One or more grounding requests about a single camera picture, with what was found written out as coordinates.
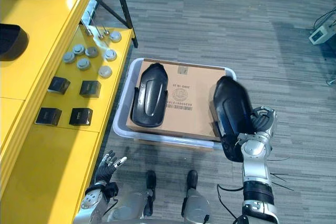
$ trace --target yellow platform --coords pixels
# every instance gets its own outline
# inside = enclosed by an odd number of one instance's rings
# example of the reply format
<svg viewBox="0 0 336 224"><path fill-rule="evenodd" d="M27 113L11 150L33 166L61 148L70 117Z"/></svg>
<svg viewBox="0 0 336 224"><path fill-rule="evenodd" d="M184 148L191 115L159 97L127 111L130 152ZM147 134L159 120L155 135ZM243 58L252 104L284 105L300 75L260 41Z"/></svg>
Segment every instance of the yellow platform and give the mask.
<svg viewBox="0 0 336 224"><path fill-rule="evenodd" d="M55 76L67 78L70 85L64 95L48 92L41 105L62 110L59 123L57 126L30 124L2 196L0 223L72 223L79 209L90 182L133 37L132 29L108 28L110 31L120 31L122 40L111 43L106 39L109 47L117 52L116 60L107 62L102 58L107 45L97 38L93 27L90 29L94 32L94 39L88 37L80 26L67 51L71 51L75 44L83 44L85 47L98 47L99 55L90 58L91 67L85 71L77 69L75 62L62 62L59 65ZM83 57L86 56L77 56L76 60ZM107 79L98 76L101 65L111 67L112 76ZM98 80L101 83L98 98L79 95L82 80ZM69 125L74 107L93 110L90 126Z"/></svg>
<svg viewBox="0 0 336 224"><path fill-rule="evenodd" d="M20 25L29 37L28 47L19 58L0 63L0 198L46 88L88 2L0 0L0 22Z"/></svg>

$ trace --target cardboard box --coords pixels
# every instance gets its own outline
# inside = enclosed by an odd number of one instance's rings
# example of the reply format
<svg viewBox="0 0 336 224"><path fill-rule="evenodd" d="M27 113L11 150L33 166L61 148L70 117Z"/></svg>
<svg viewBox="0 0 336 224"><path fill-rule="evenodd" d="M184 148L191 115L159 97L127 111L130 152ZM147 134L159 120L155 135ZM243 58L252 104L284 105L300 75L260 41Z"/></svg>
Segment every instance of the cardboard box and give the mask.
<svg viewBox="0 0 336 224"><path fill-rule="evenodd" d="M220 141L213 131L209 103L217 81L225 75L225 69L145 59L137 87L144 70L156 62L164 66L168 75L168 99L163 123L155 128L140 127L132 122L129 115L126 126L137 132Z"/></svg>

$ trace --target barcode label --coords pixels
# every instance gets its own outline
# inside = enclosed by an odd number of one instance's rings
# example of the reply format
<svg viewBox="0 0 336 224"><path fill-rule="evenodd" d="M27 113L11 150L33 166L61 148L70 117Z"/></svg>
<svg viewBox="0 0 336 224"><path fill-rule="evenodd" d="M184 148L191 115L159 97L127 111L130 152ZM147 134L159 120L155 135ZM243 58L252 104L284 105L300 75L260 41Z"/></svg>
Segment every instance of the barcode label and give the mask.
<svg viewBox="0 0 336 224"><path fill-rule="evenodd" d="M176 104L169 104L166 105L167 108L177 109L177 110L193 110L191 106L183 106L183 105L176 105Z"/></svg>

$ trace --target white plastic bin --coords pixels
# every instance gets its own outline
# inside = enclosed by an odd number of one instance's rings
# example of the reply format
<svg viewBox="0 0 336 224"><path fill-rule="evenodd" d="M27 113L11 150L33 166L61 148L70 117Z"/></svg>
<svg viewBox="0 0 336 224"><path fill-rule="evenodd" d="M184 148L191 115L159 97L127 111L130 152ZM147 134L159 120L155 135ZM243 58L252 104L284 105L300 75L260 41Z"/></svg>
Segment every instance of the white plastic bin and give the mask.
<svg viewBox="0 0 336 224"><path fill-rule="evenodd" d="M136 82L138 80L138 76L140 73L141 65L144 58L138 58L131 63L130 69L128 71L128 75L126 77L126 81L124 84L124 88L122 90L122 94L118 103L118 108L116 115L113 120L113 130L119 136L127 137L127 138L136 138L148 141L162 142L162 143L171 143L171 144L179 144L184 146L197 146L197 147L205 147L205 148L219 148L222 149L221 143L200 140L196 138L189 137L175 137L175 136L164 136L164 135L156 135L150 133L141 133L135 132L126 126L127 117L130 113L130 109L132 107L133 97L134 97L134 87L136 86ZM234 80L237 80L235 72L226 68L226 75L232 77Z"/></svg>

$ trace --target small black box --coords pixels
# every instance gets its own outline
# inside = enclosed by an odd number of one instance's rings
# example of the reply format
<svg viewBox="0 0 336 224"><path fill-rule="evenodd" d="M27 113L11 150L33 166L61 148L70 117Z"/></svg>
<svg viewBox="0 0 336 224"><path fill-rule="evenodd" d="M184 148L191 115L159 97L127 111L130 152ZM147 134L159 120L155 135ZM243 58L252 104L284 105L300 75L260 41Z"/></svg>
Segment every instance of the small black box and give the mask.
<svg viewBox="0 0 336 224"><path fill-rule="evenodd" d="M35 123L57 126L61 113L62 110L55 108L41 108Z"/></svg>
<svg viewBox="0 0 336 224"><path fill-rule="evenodd" d="M83 81L79 94L83 97L99 97L101 84L99 81Z"/></svg>
<svg viewBox="0 0 336 224"><path fill-rule="evenodd" d="M89 108L73 108L69 124L73 126L90 125L93 110Z"/></svg>
<svg viewBox="0 0 336 224"><path fill-rule="evenodd" d="M69 85L70 85L70 81L68 81L67 79L54 76L49 85L48 91L59 93L59 94L64 94L67 88L69 87Z"/></svg>

